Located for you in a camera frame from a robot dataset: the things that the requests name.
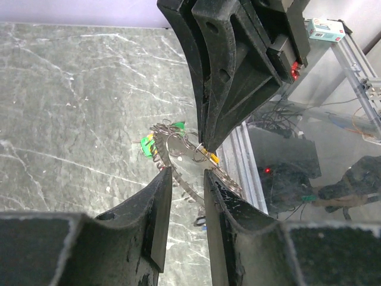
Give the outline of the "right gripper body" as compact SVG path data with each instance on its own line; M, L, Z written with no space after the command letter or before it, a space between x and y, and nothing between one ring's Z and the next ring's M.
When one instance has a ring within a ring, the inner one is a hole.
M259 28L266 54L277 74L294 83L308 66L310 43L304 12L308 1L241 1L247 15Z

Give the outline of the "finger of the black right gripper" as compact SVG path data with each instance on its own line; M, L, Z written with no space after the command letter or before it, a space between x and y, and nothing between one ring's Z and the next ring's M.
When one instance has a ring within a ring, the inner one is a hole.
M270 38L250 1L197 1L192 14L210 67L201 141L214 151L281 80L266 54Z
M188 63L196 102L199 142L205 142L210 91L207 46L192 8L195 1L159 0L157 7L175 32Z

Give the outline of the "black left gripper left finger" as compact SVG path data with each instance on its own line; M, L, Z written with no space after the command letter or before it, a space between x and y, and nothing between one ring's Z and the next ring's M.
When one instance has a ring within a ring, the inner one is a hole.
M95 218L1 213L2 285L157 285L164 271L172 170Z

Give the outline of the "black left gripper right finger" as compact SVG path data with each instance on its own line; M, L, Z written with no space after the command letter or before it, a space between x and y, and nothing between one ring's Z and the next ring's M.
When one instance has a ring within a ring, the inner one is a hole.
M380 284L379 222L282 222L210 170L204 201L213 285Z

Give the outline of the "blue key tag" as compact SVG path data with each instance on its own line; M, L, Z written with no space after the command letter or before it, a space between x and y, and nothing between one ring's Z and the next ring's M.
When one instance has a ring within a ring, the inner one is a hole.
M206 231L207 226L206 226L205 216L200 216L200 217L196 218L195 221L193 222L193 225L194 225L194 227L200 228L202 231Z

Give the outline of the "metal key ring disc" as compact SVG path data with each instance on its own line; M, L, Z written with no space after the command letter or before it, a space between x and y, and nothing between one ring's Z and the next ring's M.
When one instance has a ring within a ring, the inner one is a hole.
M204 176L204 170L212 171L234 194L242 196L242 188L221 168L211 162L200 150L202 144L191 141L195 132L187 132L171 126L173 122L164 119L150 127L154 143L151 147L152 161L157 169L172 168L175 185L183 189L182 198L190 203L204 205L201 188L197 186Z

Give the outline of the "yellow tag key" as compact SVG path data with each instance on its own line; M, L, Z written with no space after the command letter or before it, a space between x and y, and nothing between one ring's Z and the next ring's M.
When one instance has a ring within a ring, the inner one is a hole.
M214 153L208 152L205 148L201 149L200 152L205 155L211 162L219 164L220 159Z

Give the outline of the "green key tag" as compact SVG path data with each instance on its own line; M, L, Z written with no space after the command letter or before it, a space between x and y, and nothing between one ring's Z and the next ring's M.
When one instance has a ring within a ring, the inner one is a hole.
M175 123L172 123L171 126L185 130L185 122L175 122Z

